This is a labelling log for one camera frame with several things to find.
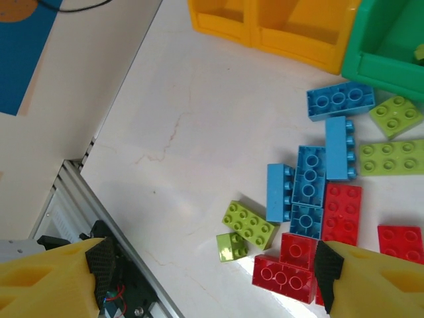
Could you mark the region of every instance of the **red lego brick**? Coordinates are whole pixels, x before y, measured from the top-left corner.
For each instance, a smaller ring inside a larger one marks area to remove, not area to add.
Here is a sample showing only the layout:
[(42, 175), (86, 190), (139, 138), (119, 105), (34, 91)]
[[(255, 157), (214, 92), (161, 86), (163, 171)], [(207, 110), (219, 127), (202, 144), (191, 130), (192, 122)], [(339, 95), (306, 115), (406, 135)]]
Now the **red lego brick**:
[(323, 240), (336, 240), (356, 246), (361, 199), (361, 187), (331, 182), (327, 184)]
[(317, 285), (317, 295), (315, 296), (315, 303), (317, 305), (324, 306), (324, 299), (323, 299), (323, 296), (321, 295), (321, 290), (319, 290), (318, 285)]
[(283, 233), (280, 263), (313, 271), (313, 260), (318, 241), (295, 234)]
[(312, 302), (316, 286), (313, 272), (281, 264), (278, 258), (263, 254), (254, 258), (252, 284), (304, 303)]
[(378, 225), (380, 253), (424, 264), (423, 239), (419, 227)]

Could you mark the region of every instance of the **black cable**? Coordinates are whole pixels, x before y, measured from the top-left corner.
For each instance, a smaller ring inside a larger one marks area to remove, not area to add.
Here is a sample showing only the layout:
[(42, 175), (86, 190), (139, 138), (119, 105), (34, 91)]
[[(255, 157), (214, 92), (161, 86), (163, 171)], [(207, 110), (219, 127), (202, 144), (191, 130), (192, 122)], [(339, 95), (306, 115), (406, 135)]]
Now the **black cable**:
[(36, 0), (40, 5), (42, 5), (43, 7), (55, 11), (55, 12), (60, 12), (60, 13), (75, 13), (75, 12), (81, 12), (81, 11), (86, 11), (86, 10), (90, 10), (90, 9), (94, 9), (94, 8), (98, 8), (101, 7), (102, 5), (106, 5), (109, 2), (112, 2), (113, 0), (104, 0), (104, 2), (98, 3), (96, 5), (89, 5), (88, 7), (82, 7), (82, 8), (77, 8), (77, 9), (61, 9), (61, 8), (57, 8), (47, 2), (45, 2), (44, 0)]

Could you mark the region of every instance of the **blue mat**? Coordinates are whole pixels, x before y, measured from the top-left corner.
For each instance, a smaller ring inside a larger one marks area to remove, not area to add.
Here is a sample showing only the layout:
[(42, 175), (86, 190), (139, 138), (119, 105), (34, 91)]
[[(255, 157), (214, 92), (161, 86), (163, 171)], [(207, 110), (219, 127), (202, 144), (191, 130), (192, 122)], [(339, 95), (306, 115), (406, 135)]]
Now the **blue mat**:
[[(59, 7), (62, 0), (49, 0)], [(38, 5), (27, 19), (0, 23), (0, 113), (16, 116), (56, 13)]]

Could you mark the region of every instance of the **plastic bin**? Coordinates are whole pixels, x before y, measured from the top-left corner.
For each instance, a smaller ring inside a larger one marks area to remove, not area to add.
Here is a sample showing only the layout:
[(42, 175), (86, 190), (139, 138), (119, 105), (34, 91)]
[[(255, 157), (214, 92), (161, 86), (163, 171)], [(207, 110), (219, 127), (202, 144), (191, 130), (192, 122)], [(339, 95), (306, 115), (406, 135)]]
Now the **plastic bin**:
[(188, 0), (193, 28), (250, 46), (250, 0)]
[(363, 0), (344, 60), (344, 77), (424, 101), (423, 0)]
[(252, 45), (339, 74), (361, 0), (252, 0)]

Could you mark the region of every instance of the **green storage bin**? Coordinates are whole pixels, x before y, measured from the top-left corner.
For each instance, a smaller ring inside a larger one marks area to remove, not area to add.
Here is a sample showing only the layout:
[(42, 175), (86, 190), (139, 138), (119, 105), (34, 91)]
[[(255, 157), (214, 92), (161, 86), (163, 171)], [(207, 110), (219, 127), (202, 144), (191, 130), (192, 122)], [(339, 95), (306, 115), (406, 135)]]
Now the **green storage bin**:
[(352, 81), (424, 101), (424, 0), (362, 0), (342, 69)]

